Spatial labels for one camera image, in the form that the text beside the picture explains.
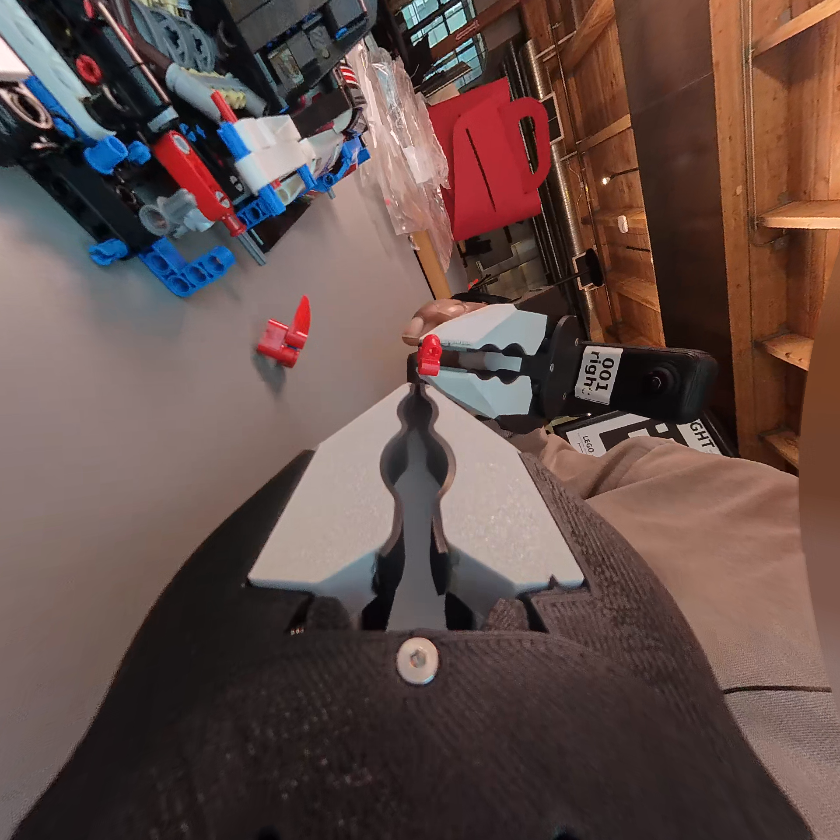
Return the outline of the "grey desk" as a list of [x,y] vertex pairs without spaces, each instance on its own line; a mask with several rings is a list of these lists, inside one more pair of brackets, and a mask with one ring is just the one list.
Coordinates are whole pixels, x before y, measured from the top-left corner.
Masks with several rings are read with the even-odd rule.
[[[156,597],[282,466],[405,381],[402,331],[430,290],[379,186],[318,196],[258,266],[181,299],[2,170],[1,824],[9,838],[68,759]],[[311,325],[294,368],[266,322]]]

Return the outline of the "person's right hand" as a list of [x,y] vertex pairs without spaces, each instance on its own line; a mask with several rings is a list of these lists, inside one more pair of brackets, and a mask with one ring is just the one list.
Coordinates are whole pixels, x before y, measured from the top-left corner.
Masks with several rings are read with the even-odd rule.
[[430,301],[418,309],[402,331],[402,341],[409,347],[418,347],[425,335],[441,324],[455,320],[467,313],[486,307],[485,302],[440,299]]

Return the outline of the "Lego set box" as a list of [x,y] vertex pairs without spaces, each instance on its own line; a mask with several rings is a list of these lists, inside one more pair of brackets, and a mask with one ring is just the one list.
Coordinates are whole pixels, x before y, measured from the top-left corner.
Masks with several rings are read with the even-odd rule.
[[604,456],[623,441],[636,438],[663,439],[701,453],[738,456],[737,449],[723,436],[711,415],[706,413],[689,423],[674,423],[612,412],[563,422],[558,420],[549,429],[578,451],[595,457]]

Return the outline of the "toy brick race car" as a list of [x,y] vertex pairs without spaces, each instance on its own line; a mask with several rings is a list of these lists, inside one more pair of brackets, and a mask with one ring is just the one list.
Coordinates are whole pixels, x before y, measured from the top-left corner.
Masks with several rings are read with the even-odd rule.
[[180,298],[235,263],[184,235],[225,228],[260,265],[308,199],[369,159],[347,56],[364,1],[2,1],[2,167]]

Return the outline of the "person's beige hoodie torso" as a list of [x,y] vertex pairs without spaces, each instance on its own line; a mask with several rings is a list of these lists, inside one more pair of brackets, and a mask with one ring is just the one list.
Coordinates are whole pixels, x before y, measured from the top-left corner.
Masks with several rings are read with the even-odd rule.
[[833,693],[723,695],[742,734],[812,829],[839,838],[839,724]]

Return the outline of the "clear plastic bag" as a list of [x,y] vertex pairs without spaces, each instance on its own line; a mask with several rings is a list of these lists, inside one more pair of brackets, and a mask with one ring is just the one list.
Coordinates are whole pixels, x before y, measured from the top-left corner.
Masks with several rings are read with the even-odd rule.
[[347,56],[364,95],[371,158],[362,164],[363,184],[379,186],[396,235],[425,232],[443,271],[455,246],[443,189],[448,164],[429,118],[399,58],[365,38]]

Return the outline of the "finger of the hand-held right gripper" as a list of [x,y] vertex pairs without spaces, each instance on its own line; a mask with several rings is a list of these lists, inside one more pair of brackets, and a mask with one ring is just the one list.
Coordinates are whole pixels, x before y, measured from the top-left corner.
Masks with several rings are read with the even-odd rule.
[[521,363],[442,366],[436,373],[436,388],[465,410],[487,418],[528,415],[533,397],[530,377],[522,373]]
[[549,329],[549,318],[521,310],[512,303],[489,304],[466,312],[438,326],[444,350],[495,352],[513,348],[519,354],[536,354]]

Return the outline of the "wooden shelving unit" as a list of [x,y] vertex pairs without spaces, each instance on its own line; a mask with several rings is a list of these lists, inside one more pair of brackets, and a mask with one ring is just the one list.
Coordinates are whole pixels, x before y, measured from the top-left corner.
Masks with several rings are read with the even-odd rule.
[[799,473],[839,241],[839,2],[710,2],[738,449]]

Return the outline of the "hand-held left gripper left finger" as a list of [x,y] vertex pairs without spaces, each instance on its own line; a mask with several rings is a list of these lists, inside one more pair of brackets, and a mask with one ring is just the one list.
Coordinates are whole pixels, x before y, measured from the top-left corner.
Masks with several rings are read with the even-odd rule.
[[405,384],[325,439],[248,573],[261,588],[331,597],[352,617],[389,617],[406,564]]

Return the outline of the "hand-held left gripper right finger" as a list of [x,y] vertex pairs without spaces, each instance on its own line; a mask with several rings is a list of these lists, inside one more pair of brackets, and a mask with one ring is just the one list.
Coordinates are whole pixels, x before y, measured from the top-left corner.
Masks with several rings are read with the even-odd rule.
[[439,501],[448,590],[478,617],[501,599],[551,585],[577,590],[584,574],[520,452],[432,387],[430,431],[448,459]]

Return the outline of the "silver ventilation duct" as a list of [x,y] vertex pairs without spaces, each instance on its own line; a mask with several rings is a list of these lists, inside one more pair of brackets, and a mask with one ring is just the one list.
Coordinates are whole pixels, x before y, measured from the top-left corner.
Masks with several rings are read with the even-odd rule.
[[567,166],[571,158],[563,149],[564,129],[558,101],[542,54],[533,39],[527,40],[521,48],[520,60],[530,94],[540,101],[549,117],[550,168],[547,183],[554,219],[566,255],[574,263],[575,281],[582,296],[588,333],[592,340],[601,341],[604,332],[596,306],[596,291],[603,284],[601,265],[594,250],[585,247]]

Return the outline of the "person's right forearm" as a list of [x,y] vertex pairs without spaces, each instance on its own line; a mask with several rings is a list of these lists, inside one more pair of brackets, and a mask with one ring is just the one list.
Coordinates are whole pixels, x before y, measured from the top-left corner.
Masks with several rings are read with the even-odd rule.
[[656,573],[720,688],[824,682],[797,478],[650,437],[602,456],[538,431],[513,444],[619,531]]

